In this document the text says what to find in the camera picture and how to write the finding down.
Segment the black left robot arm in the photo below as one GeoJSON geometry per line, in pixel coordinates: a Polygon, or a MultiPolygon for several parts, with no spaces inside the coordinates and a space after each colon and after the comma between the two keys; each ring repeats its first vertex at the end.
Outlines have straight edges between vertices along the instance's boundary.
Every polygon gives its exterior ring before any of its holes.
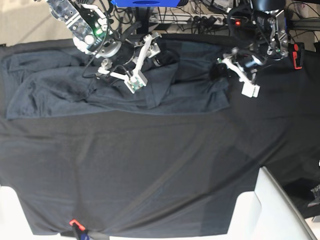
{"type": "Polygon", "coordinates": [[[240,46],[224,53],[217,63],[238,76],[246,97],[259,95],[260,68],[289,55],[285,6],[284,0],[242,0],[227,12],[226,25],[240,46]]]}

